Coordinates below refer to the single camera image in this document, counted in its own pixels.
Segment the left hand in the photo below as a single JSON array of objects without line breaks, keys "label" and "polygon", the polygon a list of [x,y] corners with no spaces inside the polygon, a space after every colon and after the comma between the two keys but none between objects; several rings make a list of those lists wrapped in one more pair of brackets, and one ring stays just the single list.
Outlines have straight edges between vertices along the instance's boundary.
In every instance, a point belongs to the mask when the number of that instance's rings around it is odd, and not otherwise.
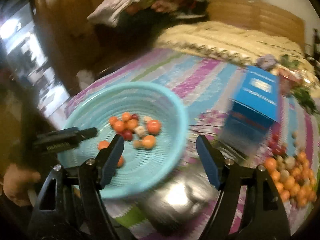
[{"label": "left hand", "polygon": [[3,192],[17,206],[28,206],[28,191],[40,180],[39,172],[10,164],[4,175]]}]

